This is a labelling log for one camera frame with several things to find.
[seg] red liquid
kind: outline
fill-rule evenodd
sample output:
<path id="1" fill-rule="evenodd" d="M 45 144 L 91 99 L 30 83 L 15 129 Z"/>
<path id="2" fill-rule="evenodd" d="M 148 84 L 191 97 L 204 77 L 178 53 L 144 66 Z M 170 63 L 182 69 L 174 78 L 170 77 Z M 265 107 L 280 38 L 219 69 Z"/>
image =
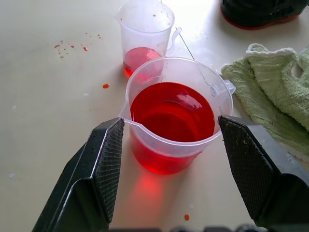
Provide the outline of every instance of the red liquid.
<path id="1" fill-rule="evenodd" d="M 128 51 L 124 57 L 125 74 L 129 79 L 132 73 L 142 64 L 161 57 L 159 53 L 148 47 L 137 47 Z"/>
<path id="2" fill-rule="evenodd" d="M 195 90 L 177 83 L 159 83 L 144 89 L 131 106 L 133 121 L 163 138 L 194 142 L 213 135 L 215 121 L 206 99 Z M 172 174 L 186 168 L 198 155 L 174 158 L 157 154 L 144 146 L 130 130 L 135 158 L 146 169 Z"/>

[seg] table surface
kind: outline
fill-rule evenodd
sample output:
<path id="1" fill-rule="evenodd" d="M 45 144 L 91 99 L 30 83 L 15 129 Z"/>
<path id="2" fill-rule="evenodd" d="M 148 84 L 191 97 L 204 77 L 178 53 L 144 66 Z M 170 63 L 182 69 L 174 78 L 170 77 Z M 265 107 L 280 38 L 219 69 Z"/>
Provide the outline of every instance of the table surface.
<path id="1" fill-rule="evenodd" d="M 65 164 L 92 128 L 117 117 L 127 80 L 120 27 L 113 16 L 124 2 L 2 1 L 0 231 L 31 231 Z M 173 30 L 183 29 L 170 56 L 193 58 L 217 72 L 243 56 L 250 43 L 270 50 L 293 47 L 297 52 L 308 43 L 308 8 L 292 22 L 244 31 L 223 20 L 219 1 L 163 3 L 176 15 Z M 54 49 L 60 41 L 61 54 Z M 105 83 L 108 89 L 102 88 Z M 246 117 L 238 101 L 233 115 Z M 233 229 L 241 223 L 252 220 L 231 175 L 222 137 L 187 170 L 159 176 L 134 159 L 125 127 L 111 228 Z"/>

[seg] plastic measuring cup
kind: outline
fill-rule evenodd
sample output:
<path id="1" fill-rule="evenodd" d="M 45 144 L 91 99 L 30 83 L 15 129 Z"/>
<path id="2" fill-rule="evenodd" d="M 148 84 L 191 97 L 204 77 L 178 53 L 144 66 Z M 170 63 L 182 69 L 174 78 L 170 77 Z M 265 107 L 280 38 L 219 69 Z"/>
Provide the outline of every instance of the plastic measuring cup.
<path id="1" fill-rule="evenodd" d="M 116 19 L 121 25 L 124 71 L 129 78 L 142 64 L 167 53 L 173 11 L 155 0 L 131 0 L 120 7 Z M 172 45 L 181 32 L 178 28 L 172 36 Z"/>
<path id="2" fill-rule="evenodd" d="M 208 101 L 215 118 L 213 136 L 190 143 L 176 142 L 162 138 L 142 124 L 132 121 L 130 107 L 136 96 L 145 88 L 161 82 L 188 86 Z M 136 159 L 146 169 L 158 174 L 172 174 L 186 168 L 220 135 L 217 119 L 219 115 L 231 114 L 234 91 L 235 87 L 230 81 L 223 80 L 218 74 L 194 60 L 165 57 L 140 66 L 129 79 L 126 103 L 119 114 L 125 122 L 130 123 L 130 143 Z"/>

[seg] red droplet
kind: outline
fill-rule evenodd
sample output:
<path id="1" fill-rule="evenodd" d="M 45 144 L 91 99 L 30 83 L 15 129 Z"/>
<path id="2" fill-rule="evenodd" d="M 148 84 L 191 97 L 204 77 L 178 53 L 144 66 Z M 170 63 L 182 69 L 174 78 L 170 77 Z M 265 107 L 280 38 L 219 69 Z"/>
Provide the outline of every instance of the red droplet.
<path id="1" fill-rule="evenodd" d="M 186 214 L 186 215 L 184 215 L 184 219 L 185 219 L 186 221 L 188 221 L 188 220 L 190 220 L 190 216 L 189 216 L 188 214 Z"/>
<path id="2" fill-rule="evenodd" d="M 103 88 L 108 88 L 110 86 L 110 84 L 104 84 L 102 87 Z"/>

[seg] green towel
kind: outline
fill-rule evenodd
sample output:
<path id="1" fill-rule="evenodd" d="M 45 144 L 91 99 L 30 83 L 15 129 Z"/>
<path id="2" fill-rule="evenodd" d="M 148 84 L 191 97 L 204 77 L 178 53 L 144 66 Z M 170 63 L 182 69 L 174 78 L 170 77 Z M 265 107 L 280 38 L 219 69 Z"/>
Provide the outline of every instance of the green towel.
<path id="1" fill-rule="evenodd" d="M 246 57 L 225 65 L 221 73 L 235 85 L 235 93 L 253 122 L 263 125 L 274 139 L 302 152 L 306 156 L 299 158 L 308 161 L 309 132 L 305 127 L 309 117 L 303 117 L 309 104 L 308 49 L 299 59 L 304 72 L 298 79 L 291 73 L 298 60 L 294 50 L 268 52 L 260 44 L 251 44 Z"/>

